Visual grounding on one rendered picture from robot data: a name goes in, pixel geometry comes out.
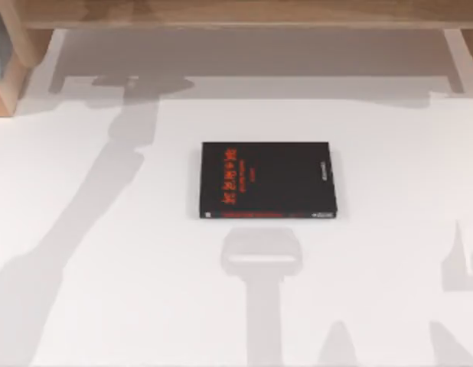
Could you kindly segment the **black book with red lettering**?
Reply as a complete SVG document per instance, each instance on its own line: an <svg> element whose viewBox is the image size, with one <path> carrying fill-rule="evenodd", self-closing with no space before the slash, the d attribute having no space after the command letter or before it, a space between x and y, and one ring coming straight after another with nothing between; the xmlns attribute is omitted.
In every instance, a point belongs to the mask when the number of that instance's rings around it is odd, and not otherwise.
<svg viewBox="0 0 473 367"><path fill-rule="evenodd" d="M204 142L202 219L333 219L327 142Z"/></svg>

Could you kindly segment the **wooden open shelf unit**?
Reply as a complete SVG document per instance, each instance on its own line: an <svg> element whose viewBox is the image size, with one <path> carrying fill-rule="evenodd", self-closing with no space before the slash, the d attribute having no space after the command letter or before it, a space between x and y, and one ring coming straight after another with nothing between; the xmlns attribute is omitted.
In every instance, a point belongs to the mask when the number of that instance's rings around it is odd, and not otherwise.
<svg viewBox="0 0 473 367"><path fill-rule="evenodd" d="M473 0L0 0L5 58L137 99L473 98Z"/></svg>

